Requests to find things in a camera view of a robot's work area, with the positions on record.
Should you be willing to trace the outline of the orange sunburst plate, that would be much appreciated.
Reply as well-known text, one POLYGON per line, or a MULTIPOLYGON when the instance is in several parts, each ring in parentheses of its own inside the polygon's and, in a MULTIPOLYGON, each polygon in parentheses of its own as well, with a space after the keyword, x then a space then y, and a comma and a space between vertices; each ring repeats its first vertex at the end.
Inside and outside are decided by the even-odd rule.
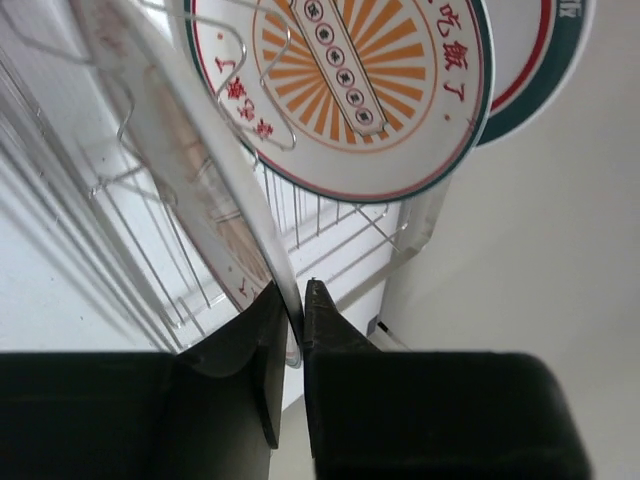
POLYGON ((186 49, 269 169, 386 203, 446 179, 478 144, 494 48, 482 1, 182 1, 186 49))
POLYGON ((301 362, 303 305, 286 249, 246 155, 198 75, 131 1, 73 1, 74 19, 120 125, 121 147, 239 309, 268 283, 283 296, 301 362))

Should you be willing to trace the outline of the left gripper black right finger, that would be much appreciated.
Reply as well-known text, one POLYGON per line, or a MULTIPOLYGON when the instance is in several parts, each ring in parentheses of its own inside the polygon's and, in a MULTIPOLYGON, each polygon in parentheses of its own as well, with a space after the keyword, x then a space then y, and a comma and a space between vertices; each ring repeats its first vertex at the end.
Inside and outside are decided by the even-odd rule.
POLYGON ((305 292, 302 353, 304 399, 315 477, 349 479, 367 453, 362 362, 377 354, 365 335, 338 311, 324 282, 305 292))

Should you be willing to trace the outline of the green rimmed white plate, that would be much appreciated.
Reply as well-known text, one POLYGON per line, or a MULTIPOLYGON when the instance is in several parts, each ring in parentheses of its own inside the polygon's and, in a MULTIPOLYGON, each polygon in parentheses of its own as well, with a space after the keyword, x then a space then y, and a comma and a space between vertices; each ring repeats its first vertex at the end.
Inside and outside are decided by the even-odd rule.
POLYGON ((487 147, 531 123, 573 74, 591 33, 594 1, 487 1, 495 53, 487 147))

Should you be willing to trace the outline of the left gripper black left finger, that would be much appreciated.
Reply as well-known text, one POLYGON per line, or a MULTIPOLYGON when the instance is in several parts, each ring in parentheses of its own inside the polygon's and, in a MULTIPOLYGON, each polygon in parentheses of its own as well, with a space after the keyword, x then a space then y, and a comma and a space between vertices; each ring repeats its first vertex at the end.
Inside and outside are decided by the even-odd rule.
POLYGON ((175 479, 266 479, 279 444, 287 317, 273 283, 179 357, 172 390, 175 479))

